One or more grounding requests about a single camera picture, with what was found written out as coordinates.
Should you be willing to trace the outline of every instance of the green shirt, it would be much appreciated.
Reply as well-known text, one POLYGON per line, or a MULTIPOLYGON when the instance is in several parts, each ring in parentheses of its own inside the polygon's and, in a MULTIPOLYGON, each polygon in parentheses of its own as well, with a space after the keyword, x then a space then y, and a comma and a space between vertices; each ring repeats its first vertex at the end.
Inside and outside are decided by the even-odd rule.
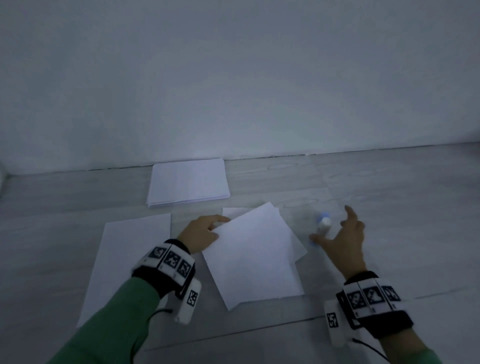
MULTIPOLYGON (((48 364, 128 364, 148 335, 148 319, 160 298, 140 278, 130 278, 107 305, 92 316, 48 364)), ((419 352, 405 364, 441 364, 431 350, 419 352)))

